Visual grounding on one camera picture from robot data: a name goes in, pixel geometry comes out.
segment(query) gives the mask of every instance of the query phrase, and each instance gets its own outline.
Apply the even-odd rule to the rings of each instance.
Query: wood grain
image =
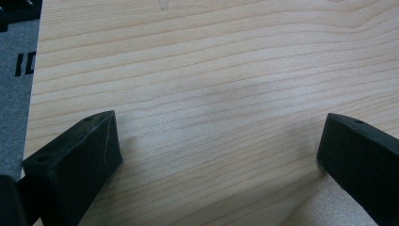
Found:
[[[399,137],[398,7],[45,1],[25,156],[114,109],[125,162],[82,225],[280,225],[328,112]]]

